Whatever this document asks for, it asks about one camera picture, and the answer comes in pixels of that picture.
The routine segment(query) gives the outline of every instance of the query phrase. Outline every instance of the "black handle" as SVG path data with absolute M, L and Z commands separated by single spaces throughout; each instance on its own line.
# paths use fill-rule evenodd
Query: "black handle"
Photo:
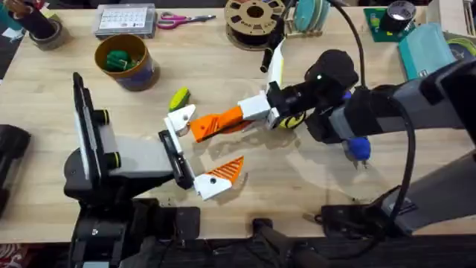
M 260 70 L 262 73 L 267 73 L 269 65 L 271 64 L 271 58 L 273 57 L 274 50 L 271 48 L 266 48 L 263 55 L 263 61 L 261 62 Z
M 260 70 L 263 73 L 268 72 L 271 59 L 273 57 L 274 50 L 281 43 L 284 38 L 284 20 L 279 18 L 276 23 L 276 27 L 271 31 L 268 37 L 268 43 L 263 55 L 263 61 L 261 62 Z

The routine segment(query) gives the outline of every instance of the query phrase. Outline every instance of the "gold spool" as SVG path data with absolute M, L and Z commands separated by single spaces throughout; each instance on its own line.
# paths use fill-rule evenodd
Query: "gold spool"
M 284 11 L 281 0 L 230 0 L 225 5 L 228 39 L 244 50 L 264 50 Z

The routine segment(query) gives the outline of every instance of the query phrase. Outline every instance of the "black tape roll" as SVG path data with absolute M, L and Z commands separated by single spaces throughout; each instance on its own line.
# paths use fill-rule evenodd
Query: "black tape roll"
M 390 4 L 380 19 L 379 29 L 399 33 L 414 19 L 417 9 L 409 1 L 395 1 Z

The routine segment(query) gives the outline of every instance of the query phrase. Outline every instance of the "green object in cup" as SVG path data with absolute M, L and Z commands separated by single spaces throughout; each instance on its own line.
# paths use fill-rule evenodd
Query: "green object in cup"
M 125 51 L 130 56 L 133 67 L 125 71 L 109 71 L 106 64 L 110 51 Z M 155 73 L 155 63 L 144 41 L 132 34 L 122 33 L 106 38 L 97 47 L 94 61 L 105 74 L 130 91 L 137 92 L 148 89 L 158 78 L 158 75 L 155 76 L 158 74 Z
M 106 57 L 107 71 L 127 71 L 135 66 L 131 57 L 125 51 L 110 51 Z

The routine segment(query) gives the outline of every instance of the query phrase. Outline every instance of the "black bracket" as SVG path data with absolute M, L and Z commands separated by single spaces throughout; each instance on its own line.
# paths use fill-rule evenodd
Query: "black bracket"
M 8 171 L 15 159 L 23 157 L 28 144 L 28 132 L 10 125 L 0 125 L 0 216 L 10 196 L 6 183 Z
M 408 235 L 395 224 L 384 230 L 388 216 L 381 210 L 382 200 L 398 188 L 391 189 L 371 204 L 324 205 L 321 213 L 315 216 L 315 221 L 322 225 L 327 237 L 347 239 L 362 239 L 376 235 L 406 237 Z

